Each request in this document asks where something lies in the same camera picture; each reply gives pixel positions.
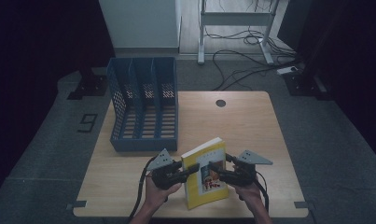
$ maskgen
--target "white wall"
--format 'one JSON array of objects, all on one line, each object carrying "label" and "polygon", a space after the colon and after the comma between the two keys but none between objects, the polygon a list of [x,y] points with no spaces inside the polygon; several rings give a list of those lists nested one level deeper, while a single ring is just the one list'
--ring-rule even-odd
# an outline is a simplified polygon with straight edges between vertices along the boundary
[{"label": "white wall", "polygon": [[180,0],[99,0],[114,49],[178,48]]}]

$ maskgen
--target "hole in table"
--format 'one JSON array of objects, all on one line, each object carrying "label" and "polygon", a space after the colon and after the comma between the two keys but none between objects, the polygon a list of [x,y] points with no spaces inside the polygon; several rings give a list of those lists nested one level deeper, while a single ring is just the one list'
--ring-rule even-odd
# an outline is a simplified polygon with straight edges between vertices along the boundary
[{"label": "hole in table", "polygon": [[223,107],[226,105],[226,102],[224,100],[217,100],[216,105],[219,107]]}]

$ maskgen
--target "human hand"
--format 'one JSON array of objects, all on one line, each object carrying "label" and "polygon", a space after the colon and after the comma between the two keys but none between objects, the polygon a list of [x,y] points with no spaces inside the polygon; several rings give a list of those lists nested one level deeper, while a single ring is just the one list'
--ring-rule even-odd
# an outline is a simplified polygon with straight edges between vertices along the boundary
[{"label": "human hand", "polygon": [[161,207],[170,194],[177,192],[182,186],[181,183],[177,183],[169,189],[159,189],[156,187],[150,175],[146,177],[145,182],[146,197],[143,206],[147,206],[149,209],[153,210],[153,212]]},{"label": "human hand", "polygon": [[243,198],[243,200],[246,203],[246,206],[252,213],[254,213],[257,210],[258,206],[260,207],[264,206],[260,197],[260,189],[255,183],[252,183],[251,185],[243,186],[243,187],[234,186],[234,185],[231,185],[231,186],[234,187],[236,193],[241,198]]}]

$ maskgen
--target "book cover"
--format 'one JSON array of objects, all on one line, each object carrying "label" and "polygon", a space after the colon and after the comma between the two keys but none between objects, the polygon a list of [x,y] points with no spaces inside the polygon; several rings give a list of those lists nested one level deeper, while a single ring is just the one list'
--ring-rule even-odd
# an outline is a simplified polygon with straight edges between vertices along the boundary
[{"label": "book cover", "polygon": [[199,171],[188,177],[185,193],[188,209],[229,197],[228,186],[209,169],[209,162],[226,168],[225,142],[217,137],[183,154],[184,169],[198,163]]}]

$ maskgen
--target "wooden table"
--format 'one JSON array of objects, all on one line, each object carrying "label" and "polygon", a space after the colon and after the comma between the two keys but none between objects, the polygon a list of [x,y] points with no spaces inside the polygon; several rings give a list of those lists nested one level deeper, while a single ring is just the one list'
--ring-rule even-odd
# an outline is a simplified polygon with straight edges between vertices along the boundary
[{"label": "wooden table", "polygon": [[[217,100],[224,100],[226,105],[217,106]],[[304,202],[304,197],[267,92],[180,91],[178,101],[178,150],[170,152],[174,160],[180,161],[180,155],[217,136],[225,140],[230,155],[238,156],[250,149],[273,161],[271,166],[257,165],[267,181],[270,216],[307,217],[308,210],[294,204]],[[84,207],[74,208],[78,217],[127,217],[135,204],[141,172],[157,154],[117,153],[109,142],[114,120],[110,104],[77,196],[77,201],[87,201]],[[232,187],[228,199],[189,211],[181,188],[155,217],[252,217],[252,214]]]}]

